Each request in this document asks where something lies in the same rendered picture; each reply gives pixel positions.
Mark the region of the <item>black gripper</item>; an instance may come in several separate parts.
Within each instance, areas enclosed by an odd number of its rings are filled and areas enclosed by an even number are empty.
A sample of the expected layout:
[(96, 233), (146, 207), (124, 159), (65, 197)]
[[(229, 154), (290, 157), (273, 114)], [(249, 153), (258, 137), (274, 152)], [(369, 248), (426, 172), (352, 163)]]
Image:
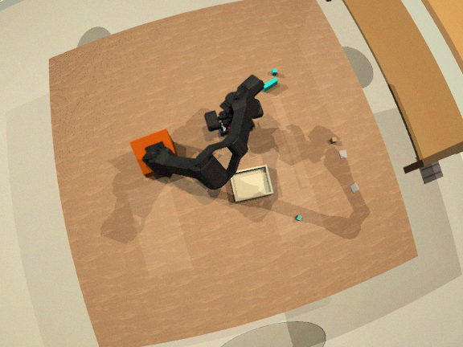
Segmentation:
[[(253, 119), (256, 119), (258, 117), (262, 117), (264, 115), (263, 109), (262, 109), (262, 107), (260, 105), (260, 101), (258, 99), (256, 99), (256, 101), (257, 101), (258, 105), (260, 106), (260, 110), (259, 110), (257, 116), (254, 116)], [(219, 120), (222, 121), (224, 128), (229, 127), (227, 125), (227, 119), (233, 118), (234, 114), (222, 111), (222, 112), (219, 112), (219, 116), (217, 116), (216, 113), (215, 113), (215, 110), (214, 110), (212, 112), (205, 113), (204, 116), (205, 116), (205, 119), (206, 119), (206, 122), (207, 122), (208, 131), (213, 132), (215, 130), (220, 129)]]

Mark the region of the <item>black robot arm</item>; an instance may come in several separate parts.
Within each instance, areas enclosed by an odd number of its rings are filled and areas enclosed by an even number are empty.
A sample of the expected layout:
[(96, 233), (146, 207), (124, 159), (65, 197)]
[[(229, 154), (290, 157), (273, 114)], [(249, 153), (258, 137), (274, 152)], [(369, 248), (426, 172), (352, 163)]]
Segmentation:
[[(196, 158), (176, 156), (170, 148), (160, 141), (145, 147), (142, 158), (151, 170), (160, 178), (178, 174), (195, 178), (210, 190), (223, 187), (235, 174), (240, 159), (248, 151), (248, 138), (255, 127), (252, 118), (257, 116), (260, 106), (256, 96), (264, 89), (264, 82), (256, 76), (249, 76), (236, 92), (228, 93), (225, 101), (219, 106), (227, 113), (234, 114), (227, 119), (230, 127), (228, 135), (221, 141), (208, 145)], [(231, 153), (228, 168), (225, 169), (215, 158), (213, 153), (217, 149), (227, 147)]]

